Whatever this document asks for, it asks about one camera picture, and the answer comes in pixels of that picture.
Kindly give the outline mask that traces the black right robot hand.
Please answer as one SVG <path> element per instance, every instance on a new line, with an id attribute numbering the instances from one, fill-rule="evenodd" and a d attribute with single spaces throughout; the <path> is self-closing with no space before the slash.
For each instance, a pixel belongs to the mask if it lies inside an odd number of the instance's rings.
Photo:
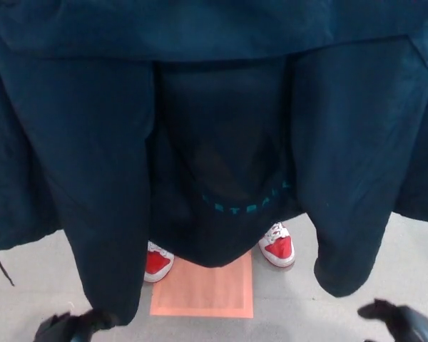
<path id="1" fill-rule="evenodd" d="M 357 313 L 364 319 L 383 322 L 394 341 L 428 342 L 428 317 L 409 306 L 375 299 L 360 307 Z"/>

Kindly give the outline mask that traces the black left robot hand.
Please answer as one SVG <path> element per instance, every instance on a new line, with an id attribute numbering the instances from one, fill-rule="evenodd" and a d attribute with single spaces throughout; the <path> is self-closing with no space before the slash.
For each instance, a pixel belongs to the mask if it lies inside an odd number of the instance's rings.
<path id="1" fill-rule="evenodd" d="M 53 315 L 38 327 L 34 342 L 90 342 L 94 333 L 117 326 L 117 318 L 100 309 L 81 315 Z"/>

